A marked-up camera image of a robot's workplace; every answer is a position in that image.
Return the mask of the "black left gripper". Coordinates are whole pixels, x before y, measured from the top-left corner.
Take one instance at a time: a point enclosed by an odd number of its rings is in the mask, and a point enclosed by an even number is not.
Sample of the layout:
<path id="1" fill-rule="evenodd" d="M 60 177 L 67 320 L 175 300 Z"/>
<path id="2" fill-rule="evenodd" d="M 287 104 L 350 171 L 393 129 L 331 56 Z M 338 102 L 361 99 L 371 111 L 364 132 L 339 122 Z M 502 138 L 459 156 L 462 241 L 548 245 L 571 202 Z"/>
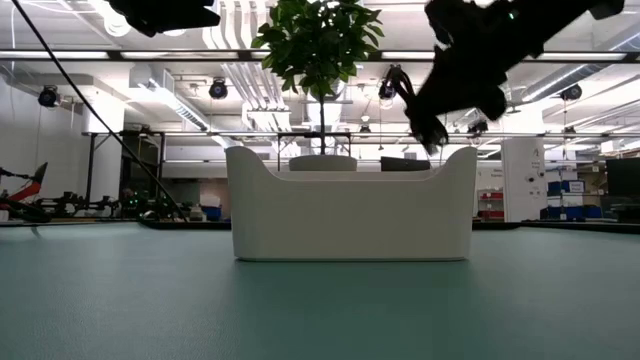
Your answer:
<path id="1" fill-rule="evenodd" d="M 218 26 L 221 17 L 214 10 L 216 3 L 216 0 L 179 0 L 172 19 L 170 1 L 108 0 L 112 10 L 147 37 L 174 29 Z"/>

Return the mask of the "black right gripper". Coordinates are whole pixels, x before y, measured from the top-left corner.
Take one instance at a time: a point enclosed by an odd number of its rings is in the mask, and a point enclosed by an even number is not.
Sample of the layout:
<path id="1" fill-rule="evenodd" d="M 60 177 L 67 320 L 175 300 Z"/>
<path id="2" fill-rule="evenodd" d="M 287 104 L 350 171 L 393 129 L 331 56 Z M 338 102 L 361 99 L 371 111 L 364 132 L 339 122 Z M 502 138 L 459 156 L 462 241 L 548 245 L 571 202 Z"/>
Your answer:
<path id="1" fill-rule="evenodd" d="M 475 107 L 488 119 L 497 120 L 507 108 L 500 85 L 508 70 L 509 52 L 498 47 L 435 46 L 432 69 L 417 94 L 417 108 L 404 110 L 412 136 L 434 155 L 449 143 L 448 132 L 436 115 Z"/>

